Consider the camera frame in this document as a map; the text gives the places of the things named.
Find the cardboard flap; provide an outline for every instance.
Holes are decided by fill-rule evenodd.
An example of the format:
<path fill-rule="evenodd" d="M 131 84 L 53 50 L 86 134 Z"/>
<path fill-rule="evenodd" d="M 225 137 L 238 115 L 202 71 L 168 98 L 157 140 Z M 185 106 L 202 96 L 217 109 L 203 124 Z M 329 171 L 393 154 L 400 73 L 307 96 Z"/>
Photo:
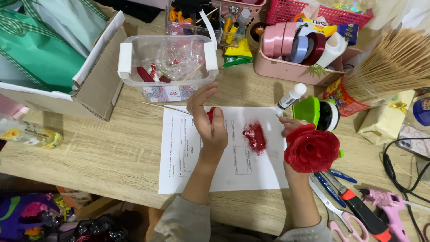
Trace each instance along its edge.
<path fill-rule="evenodd" d="M 31 109 L 98 120 L 98 118 L 82 104 L 71 100 L 3 88 L 0 88 L 0 94 L 22 103 Z"/>
<path fill-rule="evenodd" d="M 73 100 L 82 103 L 104 121 L 109 121 L 114 108 L 112 100 L 116 100 L 119 94 L 117 90 L 123 84 L 117 70 L 120 44 L 126 38 L 124 28 L 120 27 L 101 52 L 79 91 L 73 96 Z"/>

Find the green snack bag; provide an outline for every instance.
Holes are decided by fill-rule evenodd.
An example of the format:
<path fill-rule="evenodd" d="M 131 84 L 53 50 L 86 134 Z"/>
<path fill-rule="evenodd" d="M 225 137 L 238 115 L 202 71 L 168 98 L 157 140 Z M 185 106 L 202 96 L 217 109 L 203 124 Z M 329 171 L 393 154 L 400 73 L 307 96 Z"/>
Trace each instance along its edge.
<path fill-rule="evenodd" d="M 224 68 L 232 65 L 252 63 L 252 60 L 252 54 L 246 38 L 242 39 L 238 47 L 224 47 Z"/>

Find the smartphone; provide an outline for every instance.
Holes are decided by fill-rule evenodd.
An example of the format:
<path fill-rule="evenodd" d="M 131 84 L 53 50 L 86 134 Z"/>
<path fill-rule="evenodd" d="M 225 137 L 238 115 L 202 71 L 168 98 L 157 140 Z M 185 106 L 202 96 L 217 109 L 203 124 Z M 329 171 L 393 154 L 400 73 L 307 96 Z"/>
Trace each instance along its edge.
<path fill-rule="evenodd" d="M 399 136 L 397 139 L 404 138 L 430 138 L 430 135 L 423 133 L 406 124 L 402 124 Z M 396 145 L 399 148 L 407 150 L 413 154 L 430 160 L 430 140 L 401 140 L 397 141 Z"/>

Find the glue gun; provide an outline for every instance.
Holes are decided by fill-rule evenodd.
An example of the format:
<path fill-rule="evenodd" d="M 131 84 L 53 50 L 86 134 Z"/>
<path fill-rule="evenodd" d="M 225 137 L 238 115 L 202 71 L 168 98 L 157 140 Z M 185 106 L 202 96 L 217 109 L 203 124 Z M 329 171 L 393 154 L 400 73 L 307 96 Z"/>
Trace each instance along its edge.
<path fill-rule="evenodd" d="M 388 225 L 399 242 L 410 242 L 399 217 L 399 210 L 405 209 L 403 198 L 394 193 L 381 192 L 371 188 L 359 189 L 359 191 L 364 194 L 364 203 L 372 202 L 372 206 L 377 207 L 374 212 L 375 215 Z"/>

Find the black cable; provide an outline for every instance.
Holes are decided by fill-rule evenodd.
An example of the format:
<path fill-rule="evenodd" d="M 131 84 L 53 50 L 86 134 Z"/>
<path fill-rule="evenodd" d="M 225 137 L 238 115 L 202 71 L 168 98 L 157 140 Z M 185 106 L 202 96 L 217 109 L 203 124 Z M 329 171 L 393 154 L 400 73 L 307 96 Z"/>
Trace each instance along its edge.
<path fill-rule="evenodd" d="M 413 196 L 415 196 L 415 197 L 417 197 L 417 198 L 419 198 L 419 199 L 421 199 L 421 200 L 423 200 L 425 202 L 430 203 L 430 200 L 425 199 L 425 198 L 423 198 L 423 197 L 421 197 L 421 196 L 413 193 L 413 191 L 415 190 L 415 188 L 418 186 L 418 184 L 419 184 L 422 176 L 424 175 L 424 172 L 430 166 L 430 162 L 427 163 L 427 165 L 420 172 L 420 174 L 417 177 L 417 180 L 416 180 L 415 184 L 412 186 L 411 189 L 405 188 L 396 179 L 396 173 L 394 171 L 394 167 L 393 167 L 393 164 L 391 163 L 390 157 L 387 154 L 387 150 L 388 150 L 388 148 L 392 144 L 394 144 L 395 142 L 401 141 L 401 140 L 430 140 L 430 138 L 404 138 L 404 139 L 398 139 L 397 141 L 393 141 L 393 142 L 389 143 L 387 145 L 387 147 L 385 148 L 384 153 L 382 155 L 382 162 L 383 162 L 383 165 L 384 165 L 384 170 L 387 173 L 387 176 L 389 177 L 389 179 L 394 183 L 394 186 L 403 194 L 403 196 L 405 197 L 406 201 L 409 201 L 409 197 L 408 197 L 408 193 L 409 193 L 409 194 L 411 194 L 411 195 L 413 195 Z M 418 234 L 420 235 L 421 240 L 423 242 L 426 242 L 426 240 L 425 240 L 425 238 L 423 236 L 423 233 L 421 232 L 420 228 L 418 227 L 417 221 L 415 221 L 414 215 L 412 213 L 411 206 L 408 205 L 408 204 L 406 204 L 406 207 L 408 208 L 408 212 L 409 212 L 409 215 L 411 216 L 412 223 L 414 224 L 415 229 L 417 230 Z"/>

